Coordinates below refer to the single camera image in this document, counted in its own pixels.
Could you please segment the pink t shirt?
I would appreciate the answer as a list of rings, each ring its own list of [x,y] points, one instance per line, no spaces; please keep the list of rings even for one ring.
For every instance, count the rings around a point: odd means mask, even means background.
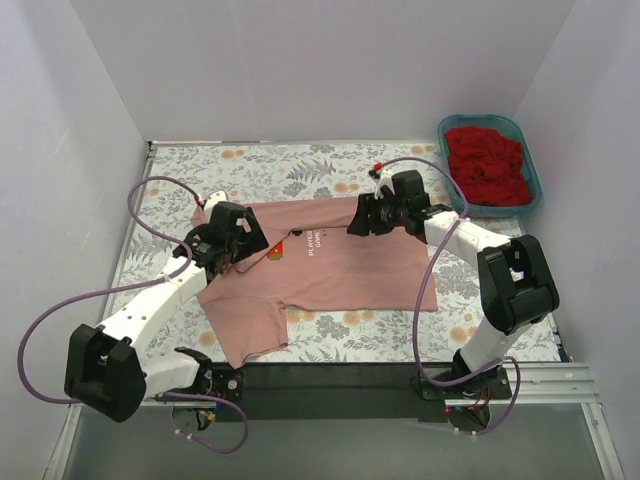
[[[288,344],[287,307],[410,311],[429,263],[397,228],[350,235],[354,197],[254,203],[267,249],[229,267],[198,296],[233,368]]]

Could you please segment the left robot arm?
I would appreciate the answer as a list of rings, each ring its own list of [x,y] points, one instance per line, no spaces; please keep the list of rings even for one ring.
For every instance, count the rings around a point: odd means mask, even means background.
[[[64,391],[123,422],[141,403],[172,391],[193,400],[213,386],[212,362],[186,347],[149,361],[141,356],[168,321],[231,265],[265,250],[268,241],[249,207],[212,201],[208,222],[172,251],[156,284],[142,289],[95,327],[80,325],[69,341]]]

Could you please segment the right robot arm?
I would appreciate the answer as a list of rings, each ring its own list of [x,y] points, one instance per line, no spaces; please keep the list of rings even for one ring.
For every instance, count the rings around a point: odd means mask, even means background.
[[[396,228],[469,264],[478,275],[484,313],[470,340],[459,349],[450,376],[420,376],[437,388],[452,388],[475,397],[489,384],[488,371],[500,367],[506,354],[532,325],[560,303],[540,242],[532,235],[509,237],[468,221],[450,207],[434,204],[416,170],[393,174],[382,165],[369,172],[373,192],[358,197],[347,231],[365,237]]]

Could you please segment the floral table cloth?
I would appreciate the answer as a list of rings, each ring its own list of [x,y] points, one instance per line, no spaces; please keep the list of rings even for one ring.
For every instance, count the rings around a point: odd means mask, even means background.
[[[372,188],[368,170],[393,160],[418,169],[431,198],[448,201],[431,143],[260,144],[159,146],[151,150],[139,201],[142,224],[132,226],[116,271],[121,286],[157,274],[170,253],[168,236],[183,236],[193,206],[186,191],[224,191],[235,203],[354,196]],[[447,362],[478,327],[482,309],[472,269],[441,253],[433,275],[439,308],[420,316],[420,344],[413,347],[412,314],[369,310],[305,312],[288,309],[289,343],[270,362]]]

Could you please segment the red t shirt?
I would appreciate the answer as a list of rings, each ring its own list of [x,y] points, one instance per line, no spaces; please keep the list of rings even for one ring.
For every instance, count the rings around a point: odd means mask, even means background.
[[[476,126],[453,128],[444,138],[451,176],[470,204],[515,207],[533,200],[522,173],[521,143]]]

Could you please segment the teal plastic basket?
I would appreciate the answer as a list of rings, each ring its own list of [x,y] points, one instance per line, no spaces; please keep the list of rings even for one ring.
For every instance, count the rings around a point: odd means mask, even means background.
[[[468,204],[468,215],[470,217],[487,217],[487,218],[504,218],[524,214],[537,206],[541,197],[542,190],[539,179],[533,165],[532,157],[526,144],[523,132],[520,127],[512,120],[499,115],[451,115],[440,121],[438,125],[438,140],[442,155],[442,164],[445,170],[451,175],[448,163],[448,147],[444,135],[447,131],[464,126],[476,126],[482,128],[495,129],[504,137],[518,141],[523,146],[524,165],[522,173],[525,178],[526,185],[529,189],[533,200],[524,206],[515,207],[489,207],[470,204],[454,180],[447,184],[447,191],[453,208],[462,211],[465,204]]]

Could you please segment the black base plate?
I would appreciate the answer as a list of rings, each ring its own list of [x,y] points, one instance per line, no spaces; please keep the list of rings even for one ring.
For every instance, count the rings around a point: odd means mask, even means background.
[[[210,365],[199,388],[239,405],[251,420],[416,419],[444,423],[447,408],[508,400],[503,368],[464,385],[440,389],[412,363],[256,363],[233,370]]]

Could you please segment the aluminium frame rail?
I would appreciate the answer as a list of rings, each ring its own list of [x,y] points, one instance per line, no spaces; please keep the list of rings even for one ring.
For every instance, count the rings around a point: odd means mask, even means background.
[[[124,423],[74,407],[51,479],[620,479],[624,473],[587,366],[507,370],[515,402],[489,402],[469,435],[463,408],[416,419],[251,420],[231,411],[197,430],[196,404],[146,402]],[[192,438],[187,431],[194,431]]]

